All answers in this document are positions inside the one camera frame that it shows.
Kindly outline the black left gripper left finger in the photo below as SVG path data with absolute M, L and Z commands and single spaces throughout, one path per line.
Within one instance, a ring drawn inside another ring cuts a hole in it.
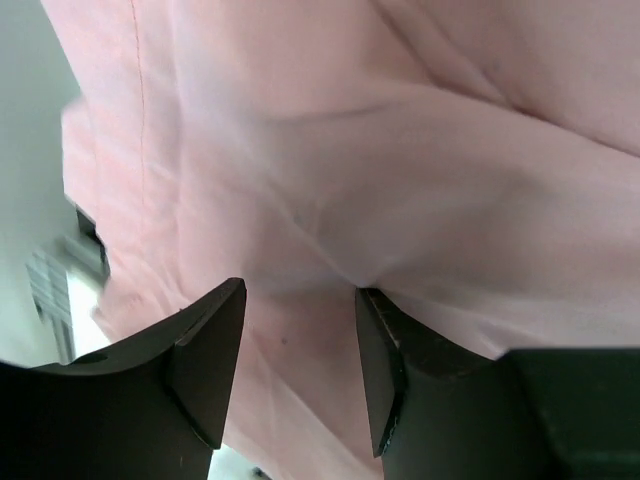
M 244 325 L 231 278 L 67 365 L 1 366 L 5 479 L 204 479 L 221 447 Z

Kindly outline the pink trousers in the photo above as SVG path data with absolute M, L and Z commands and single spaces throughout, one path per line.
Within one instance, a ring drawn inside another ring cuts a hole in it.
M 487 357 L 639 340 L 635 1 L 47 1 L 117 341 L 247 285 L 224 440 L 378 479 L 354 291 Z

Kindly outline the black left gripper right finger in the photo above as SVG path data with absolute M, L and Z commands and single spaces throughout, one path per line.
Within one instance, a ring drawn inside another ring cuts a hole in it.
M 388 479 L 635 479 L 639 352 L 477 355 L 375 289 L 355 295 L 373 454 Z

